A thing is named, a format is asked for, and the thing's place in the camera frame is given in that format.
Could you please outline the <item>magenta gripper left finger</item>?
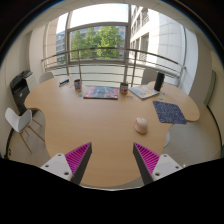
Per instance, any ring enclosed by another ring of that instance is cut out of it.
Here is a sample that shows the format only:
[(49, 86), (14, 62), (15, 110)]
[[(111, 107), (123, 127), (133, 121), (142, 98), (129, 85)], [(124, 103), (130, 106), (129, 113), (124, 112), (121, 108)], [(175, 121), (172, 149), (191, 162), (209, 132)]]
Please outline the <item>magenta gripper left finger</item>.
[(92, 154), (92, 144), (86, 143), (67, 154), (57, 153), (41, 168), (76, 185), (81, 183)]

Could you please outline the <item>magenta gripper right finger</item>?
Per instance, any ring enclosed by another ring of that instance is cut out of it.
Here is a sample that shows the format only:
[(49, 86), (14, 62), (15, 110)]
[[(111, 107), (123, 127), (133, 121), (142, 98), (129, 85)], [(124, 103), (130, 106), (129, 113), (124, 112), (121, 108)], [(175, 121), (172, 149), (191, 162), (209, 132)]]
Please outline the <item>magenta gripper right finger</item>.
[(145, 185), (182, 169), (168, 154), (159, 155), (138, 143), (133, 144), (133, 154)]

